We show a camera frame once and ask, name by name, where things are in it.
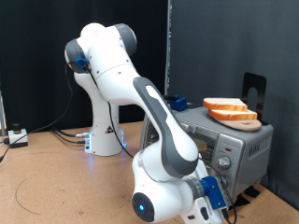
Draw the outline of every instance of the silver toaster oven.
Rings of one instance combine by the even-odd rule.
[[[198,147],[202,158],[209,161],[225,178],[232,198],[266,174],[273,127],[263,125],[259,131],[244,132],[226,127],[208,115],[205,107],[173,111],[185,132]],[[156,142],[159,136],[146,116],[140,149]],[[210,175],[216,173],[206,167]]]

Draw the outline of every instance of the wall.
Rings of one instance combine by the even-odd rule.
[[[299,2],[172,0],[170,93],[201,104],[241,97],[246,72],[267,79],[263,120],[274,127],[263,184],[299,208]]]
[[[30,132],[62,115],[70,95],[64,74],[64,47],[91,22],[128,24],[138,42],[132,56],[137,72],[164,90],[166,1],[1,1],[0,79],[8,129],[18,121]],[[68,75],[74,96],[56,126],[91,126],[91,101],[70,69]],[[136,105],[121,107],[121,122],[143,117],[143,110]]]

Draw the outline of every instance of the wooden table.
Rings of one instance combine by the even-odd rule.
[[[135,155],[142,122],[121,127],[127,150]],[[0,146],[1,155],[5,149]],[[0,163],[0,223],[144,223],[131,205],[131,164],[124,152],[99,157],[53,133],[31,134],[29,147],[12,148]],[[237,207],[237,223],[299,223],[298,211],[261,185],[255,188],[261,194],[256,199],[244,196],[251,204]]]

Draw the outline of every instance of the toaster oven window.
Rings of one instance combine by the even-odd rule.
[[[208,162],[212,162],[216,140],[200,133],[188,133],[188,135],[197,145],[198,152],[202,158]]]

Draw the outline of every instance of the toast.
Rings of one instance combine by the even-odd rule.
[[[208,109],[247,112],[248,106],[237,98],[205,98],[203,106]]]
[[[214,119],[222,120],[237,120],[237,119],[257,119],[258,114],[251,110],[244,111],[230,111],[230,110],[208,110],[208,114]]]

